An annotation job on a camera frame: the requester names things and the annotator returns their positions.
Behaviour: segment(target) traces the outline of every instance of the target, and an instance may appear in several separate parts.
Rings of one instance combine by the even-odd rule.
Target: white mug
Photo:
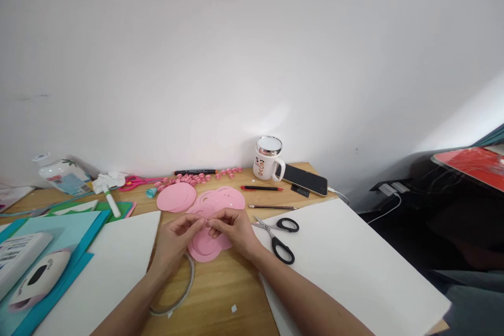
[[[280,181],[285,173],[285,163],[278,156],[282,152],[282,141],[274,136],[260,137],[256,143],[256,156],[253,171],[261,180],[273,179]],[[277,166],[280,165],[280,177],[276,176]]]

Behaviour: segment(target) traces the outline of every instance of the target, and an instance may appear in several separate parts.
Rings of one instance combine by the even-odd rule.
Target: white glue stick
[[[107,198],[107,201],[109,202],[109,205],[110,205],[110,208],[112,209],[112,212],[114,213],[114,217],[119,218],[121,216],[121,212],[119,211],[119,208],[117,207],[117,204],[114,201],[112,194],[110,194],[109,187],[106,186],[105,184],[103,185],[103,192],[105,193],[105,197]]]

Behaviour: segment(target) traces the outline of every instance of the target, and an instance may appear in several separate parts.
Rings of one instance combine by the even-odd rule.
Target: jar lid
[[[282,151],[282,141],[275,136],[264,135],[257,140],[257,150],[264,156],[276,156]]]
[[[46,166],[46,165],[53,164],[54,162],[56,162],[58,160],[57,158],[51,158],[50,156],[51,156],[51,154],[49,152],[46,152],[44,154],[40,154],[40,155],[35,156],[31,161],[34,161],[35,163],[37,163],[40,166]]]

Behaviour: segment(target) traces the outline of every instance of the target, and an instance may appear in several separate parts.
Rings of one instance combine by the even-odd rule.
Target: printed text on mug
[[[264,170],[264,160],[259,160],[259,158],[256,156],[256,166],[259,167],[259,176],[263,175],[263,170]]]

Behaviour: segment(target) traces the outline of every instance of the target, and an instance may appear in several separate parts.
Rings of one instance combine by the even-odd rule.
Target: finger
[[[210,227],[216,229],[217,231],[220,231],[221,233],[227,234],[228,232],[231,231],[233,228],[232,226],[229,226],[227,223],[222,222],[220,219],[210,219],[208,221],[210,224]]]
[[[208,217],[208,220],[210,219],[232,219],[234,215],[236,215],[238,210],[235,209],[230,209],[230,208],[225,208],[222,210],[219,210],[217,213],[212,214],[211,216]]]
[[[221,234],[221,232],[217,231],[214,228],[210,228],[210,231],[208,232],[208,234],[212,237],[212,239],[216,239],[216,238],[219,237],[219,235]]]
[[[182,237],[189,243],[189,241],[192,240],[196,236],[196,234],[203,229],[203,227],[205,227],[205,219],[200,218],[187,229]]]
[[[198,219],[201,219],[200,214],[184,214],[177,219],[172,220],[168,224],[170,225],[170,229],[172,231],[177,231],[180,228],[189,227],[194,224]]]

